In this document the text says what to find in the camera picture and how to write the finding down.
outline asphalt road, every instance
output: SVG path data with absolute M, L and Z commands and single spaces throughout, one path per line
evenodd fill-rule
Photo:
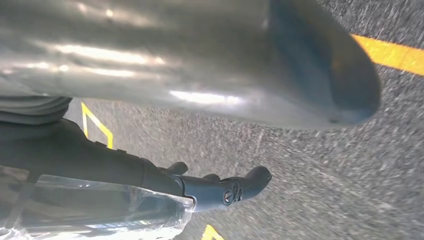
M 351 33 L 424 49 L 422 0 L 321 0 Z M 351 129 L 288 130 L 198 113 L 84 99 L 114 148 L 188 175 L 221 177 L 268 167 L 256 199 L 196 213 L 178 240 L 200 240 L 207 224 L 225 240 L 424 239 L 424 77 L 377 66 L 383 102 Z M 81 125 L 80 100 L 67 117 Z M 93 123 L 91 140 L 106 142 Z

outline yellow painted line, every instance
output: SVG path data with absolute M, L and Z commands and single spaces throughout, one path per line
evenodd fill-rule
M 206 229 L 204 230 L 203 235 L 201 236 L 201 240 L 224 240 L 224 238 L 217 233 L 217 231 L 211 226 L 206 225 Z
M 424 50 L 352 34 L 376 64 L 424 76 Z
M 100 120 L 96 116 L 94 116 L 92 111 L 90 111 L 90 109 L 83 102 L 81 102 L 81 107 L 82 107 L 82 127 L 83 127 L 85 136 L 87 138 L 89 137 L 89 131 L 87 129 L 87 116 L 88 116 L 88 118 L 91 119 L 91 121 L 101 130 L 101 132 L 106 135 L 107 147 L 110 149 L 113 148 L 114 135 L 112 134 L 112 132 L 105 125 L 103 125 L 103 123 L 100 122 Z

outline plastic wrap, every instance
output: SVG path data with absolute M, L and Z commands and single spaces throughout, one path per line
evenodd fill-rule
M 0 240 L 168 240 L 190 221 L 193 200 L 148 189 L 0 166 Z

